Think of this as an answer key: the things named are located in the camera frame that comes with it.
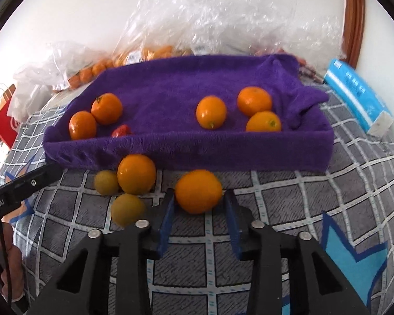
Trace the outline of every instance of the red strawberry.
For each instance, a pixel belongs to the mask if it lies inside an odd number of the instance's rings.
[[[111,137],[121,137],[121,136],[125,136],[125,135],[131,135],[131,129],[128,125],[123,124],[120,125],[117,129],[115,129],[112,134]]]

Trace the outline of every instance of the white label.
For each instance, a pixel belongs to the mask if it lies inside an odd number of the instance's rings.
[[[192,46],[191,50],[195,56],[204,56],[205,54],[209,54],[209,51],[206,49],[204,45],[196,45]]]
[[[130,52],[126,60],[126,65],[137,64],[138,62],[141,62],[142,59],[142,52],[140,50]]]

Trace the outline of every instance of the blue star pattern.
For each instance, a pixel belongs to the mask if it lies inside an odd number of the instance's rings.
[[[387,266],[387,243],[357,253],[340,227],[328,214],[323,213],[321,246],[352,284],[364,304],[370,307],[372,289]],[[285,297],[282,315],[289,314],[289,297]]]

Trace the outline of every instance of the metal screw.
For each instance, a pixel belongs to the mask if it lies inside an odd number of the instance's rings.
[[[311,240],[312,236],[311,233],[307,231],[302,231],[299,233],[299,238],[301,238],[302,240]]]
[[[266,225],[265,225],[265,223],[263,223],[263,222],[260,221],[260,220],[253,220],[253,221],[251,222],[251,226],[252,226],[253,228],[263,228],[263,227],[266,226]]]
[[[98,238],[101,234],[102,234],[102,232],[95,228],[95,229],[89,231],[88,237],[89,238]]]
[[[145,228],[148,227],[150,223],[146,219],[140,219],[136,221],[136,227]]]

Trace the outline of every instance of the blue gripper pad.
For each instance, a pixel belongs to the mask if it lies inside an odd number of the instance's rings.
[[[226,206],[226,223],[228,224],[228,232],[231,238],[232,251],[234,252],[236,259],[241,259],[241,246],[240,246],[240,231],[238,222],[236,221],[236,215],[232,208],[232,205],[227,197],[224,198]]]
[[[164,200],[164,202],[169,202],[169,205],[159,230],[158,254],[161,258],[168,248],[169,235],[172,229],[173,214],[175,210],[175,197],[172,196],[170,200]]]

